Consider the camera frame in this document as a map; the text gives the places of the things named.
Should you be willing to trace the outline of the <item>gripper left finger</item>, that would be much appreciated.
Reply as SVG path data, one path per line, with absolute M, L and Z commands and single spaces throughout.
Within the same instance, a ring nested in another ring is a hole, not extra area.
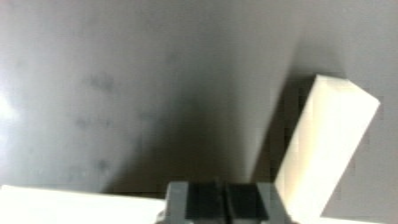
M 222 194 L 215 182 L 192 183 L 186 196 L 186 220 L 222 220 Z

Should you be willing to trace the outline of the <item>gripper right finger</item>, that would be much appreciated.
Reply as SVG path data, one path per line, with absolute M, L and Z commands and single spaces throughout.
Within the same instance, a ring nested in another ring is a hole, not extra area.
M 257 189 L 250 184 L 229 184 L 225 186 L 227 193 L 227 210 L 233 220 L 259 220 L 261 205 L 257 197 Z

